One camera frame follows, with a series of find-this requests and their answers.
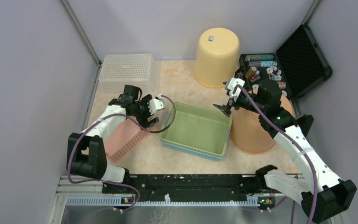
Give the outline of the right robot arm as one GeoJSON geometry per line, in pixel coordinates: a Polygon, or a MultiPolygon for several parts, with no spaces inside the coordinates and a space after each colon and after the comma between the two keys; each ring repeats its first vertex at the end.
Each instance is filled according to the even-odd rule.
{"type": "Polygon", "coordinates": [[[283,193],[301,205],[308,223],[319,224],[348,210],[357,191],[356,185],[333,172],[307,141],[313,117],[295,118],[284,109],[282,90],[276,81],[262,80],[257,93],[248,92],[245,85],[245,80],[240,78],[226,81],[224,86],[229,100],[226,105],[220,105],[219,110],[227,116],[232,108],[257,113],[261,127],[285,149],[303,175],[303,180],[299,180],[274,166],[266,166],[256,173],[256,189],[283,193]]]}

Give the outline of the white mesh plastic basket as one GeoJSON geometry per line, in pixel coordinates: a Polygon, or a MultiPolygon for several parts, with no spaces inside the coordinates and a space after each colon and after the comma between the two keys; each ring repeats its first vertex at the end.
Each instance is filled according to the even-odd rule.
{"type": "Polygon", "coordinates": [[[161,62],[151,54],[108,54],[99,75],[99,88],[103,95],[117,96],[125,85],[139,87],[144,94],[157,93],[161,62]]]}

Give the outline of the orange capybara bucket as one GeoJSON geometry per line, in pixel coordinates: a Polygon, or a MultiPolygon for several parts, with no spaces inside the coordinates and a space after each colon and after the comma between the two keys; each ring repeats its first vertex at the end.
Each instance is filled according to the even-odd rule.
{"type": "Polygon", "coordinates": [[[276,144],[262,128],[259,114],[243,108],[233,114],[230,138],[238,148],[251,154],[264,153],[276,144]]]}

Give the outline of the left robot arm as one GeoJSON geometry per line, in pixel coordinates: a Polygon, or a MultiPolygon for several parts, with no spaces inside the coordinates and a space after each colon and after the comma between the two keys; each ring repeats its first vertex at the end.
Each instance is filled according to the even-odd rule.
{"type": "Polygon", "coordinates": [[[149,131],[158,118],[152,116],[166,108],[162,96],[141,96],[142,90],[125,85],[123,93],[112,99],[102,115],[80,133],[68,139],[67,176],[79,175],[91,181],[110,181],[120,193],[127,192],[131,181],[126,170],[108,163],[104,142],[125,121],[132,121],[141,130],[149,131]]]}

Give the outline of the yellow capybara bucket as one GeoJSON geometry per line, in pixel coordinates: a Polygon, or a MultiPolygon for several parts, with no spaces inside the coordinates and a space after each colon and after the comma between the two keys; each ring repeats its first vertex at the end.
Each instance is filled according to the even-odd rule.
{"type": "Polygon", "coordinates": [[[224,86],[234,76],[239,56],[238,36],[226,28],[211,28],[198,39],[194,74],[203,85],[224,86]]]}

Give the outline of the pink plastic basket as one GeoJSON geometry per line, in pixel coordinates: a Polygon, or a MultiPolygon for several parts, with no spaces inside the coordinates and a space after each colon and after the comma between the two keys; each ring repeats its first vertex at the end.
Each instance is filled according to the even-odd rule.
{"type": "Polygon", "coordinates": [[[119,162],[148,135],[151,133],[142,130],[135,122],[126,119],[104,141],[108,163],[119,162]]]}

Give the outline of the green plastic basket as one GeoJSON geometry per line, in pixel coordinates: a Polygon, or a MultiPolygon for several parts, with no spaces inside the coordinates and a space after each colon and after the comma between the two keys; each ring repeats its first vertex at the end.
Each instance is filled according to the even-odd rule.
{"type": "Polygon", "coordinates": [[[207,109],[187,103],[175,102],[165,121],[172,125],[162,132],[160,140],[175,143],[190,149],[220,154],[220,148],[228,144],[232,117],[218,110],[207,109]]]}

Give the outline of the blue basket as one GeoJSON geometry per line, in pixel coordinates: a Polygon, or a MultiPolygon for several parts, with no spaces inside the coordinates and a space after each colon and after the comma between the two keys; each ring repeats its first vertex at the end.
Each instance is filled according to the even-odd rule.
{"type": "Polygon", "coordinates": [[[160,141],[165,147],[168,147],[170,149],[174,149],[174,150],[177,150],[177,151],[181,151],[181,152],[184,152],[184,153],[187,153],[187,154],[195,155],[195,156],[198,156],[198,157],[201,157],[201,158],[204,158],[204,159],[209,159],[209,160],[212,160],[212,161],[221,160],[225,156],[226,148],[227,148],[227,143],[225,143],[223,145],[223,147],[220,148],[221,153],[217,154],[217,153],[212,153],[212,152],[208,152],[208,151],[199,151],[199,150],[196,150],[196,149],[190,149],[190,148],[183,147],[183,146],[180,146],[180,145],[175,144],[175,143],[170,143],[170,142],[165,141],[165,140],[160,140],[160,141]]]}

